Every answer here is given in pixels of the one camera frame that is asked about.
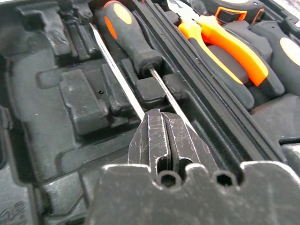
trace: black plastic tool case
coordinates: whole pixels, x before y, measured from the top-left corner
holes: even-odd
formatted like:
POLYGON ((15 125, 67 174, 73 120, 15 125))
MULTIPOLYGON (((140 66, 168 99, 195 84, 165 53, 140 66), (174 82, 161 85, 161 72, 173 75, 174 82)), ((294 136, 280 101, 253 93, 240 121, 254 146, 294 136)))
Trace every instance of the black plastic tool case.
MULTIPOLYGON (((279 145, 300 143, 299 97, 269 101, 252 116, 211 76, 159 4, 121 2, 164 57, 159 73, 220 169, 239 180, 244 161, 299 168, 279 145)), ((90 6, 94 12, 103 4, 90 6)), ((267 6, 267 16, 299 41, 295 18, 267 6)), ((0 224, 82 224, 101 166, 127 162, 139 120, 91 35, 86 0, 4 2, 0 17, 0 224)), ((98 28, 142 106, 172 112, 157 84, 139 80, 106 27, 98 28)))

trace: pliers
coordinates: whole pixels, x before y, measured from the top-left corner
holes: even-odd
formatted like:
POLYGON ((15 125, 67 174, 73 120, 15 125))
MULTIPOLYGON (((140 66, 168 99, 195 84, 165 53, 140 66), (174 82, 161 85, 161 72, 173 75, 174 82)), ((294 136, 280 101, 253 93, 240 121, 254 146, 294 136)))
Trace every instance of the pliers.
POLYGON ((166 0, 167 8, 178 14, 182 22, 178 26, 190 41, 205 65, 221 79, 236 98, 251 109, 254 99, 249 90, 206 46, 206 43, 218 45, 231 54, 246 70, 255 86, 271 97, 281 96, 285 89, 270 66, 247 44, 227 32, 216 17, 199 15, 190 6, 180 0, 166 0))

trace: tape measure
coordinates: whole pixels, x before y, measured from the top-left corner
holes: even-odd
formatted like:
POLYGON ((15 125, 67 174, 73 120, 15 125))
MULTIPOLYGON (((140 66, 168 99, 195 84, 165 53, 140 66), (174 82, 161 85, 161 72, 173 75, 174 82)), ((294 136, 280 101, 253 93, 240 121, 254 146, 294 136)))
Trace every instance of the tape measure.
POLYGON ((260 21, 265 5, 258 0, 202 0, 208 12, 215 15, 219 23, 245 20, 260 21))

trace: orange grip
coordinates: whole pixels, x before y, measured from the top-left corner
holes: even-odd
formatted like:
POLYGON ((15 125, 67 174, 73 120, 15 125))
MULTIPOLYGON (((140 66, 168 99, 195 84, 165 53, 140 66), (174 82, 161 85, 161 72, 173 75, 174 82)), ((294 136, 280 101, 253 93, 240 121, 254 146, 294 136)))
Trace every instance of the orange grip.
POLYGON ((228 69, 206 46, 201 36, 201 27, 196 23, 184 22, 178 26, 178 29, 183 33, 183 35, 189 40, 190 38, 194 38, 199 46, 205 51, 205 53, 214 60, 216 64, 218 64, 234 81, 237 83, 243 84, 239 78, 237 78, 230 69, 228 69))
POLYGON ((200 16, 197 21, 202 27, 202 34, 210 44, 218 45, 230 53, 246 70, 250 80, 259 86, 268 76, 269 71, 256 53, 241 40, 227 32, 215 16, 200 16))

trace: metal shaft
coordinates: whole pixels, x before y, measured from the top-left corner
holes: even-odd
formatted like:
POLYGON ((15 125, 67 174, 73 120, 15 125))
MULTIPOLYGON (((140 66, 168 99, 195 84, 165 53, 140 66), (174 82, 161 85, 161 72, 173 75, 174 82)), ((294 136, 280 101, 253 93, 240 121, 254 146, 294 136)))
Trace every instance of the metal shaft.
POLYGON ((171 104, 171 106, 173 107, 174 111, 182 118, 182 120, 185 122, 185 124, 187 124, 196 133, 192 124, 188 121, 184 112, 181 110, 180 106, 178 105, 175 98, 173 97, 173 95, 171 94, 169 89, 166 87, 165 83, 163 82, 163 80, 161 79, 159 74, 156 72, 156 70, 154 68, 151 68, 149 71, 150 71, 151 75, 158 81, 158 83, 163 88, 163 90, 165 91, 167 99, 168 99, 169 103, 171 104))
POLYGON ((143 118, 144 118, 144 115, 145 115, 142 107, 140 106, 139 102, 137 101, 134 93, 130 89, 130 86, 128 85, 127 81, 123 77, 122 73, 120 72, 117 64, 115 63, 112 56, 108 52, 102 38, 100 37, 100 35, 98 33, 97 28, 94 25, 92 25, 91 23, 90 23, 90 26, 93 29, 94 36, 95 36, 96 42, 97 42, 97 44, 100 48, 101 53, 103 54, 103 56, 104 56, 106 62, 108 63, 110 69, 112 70, 113 74, 115 75, 115 77, 117 78, 119 84, 121 85, 123 91, 125 92, 125 96, 127 97, 128 101, 130 102, 132 107, 134 108, 135 113, 137 114, 137 116, 142 121, 143 118))

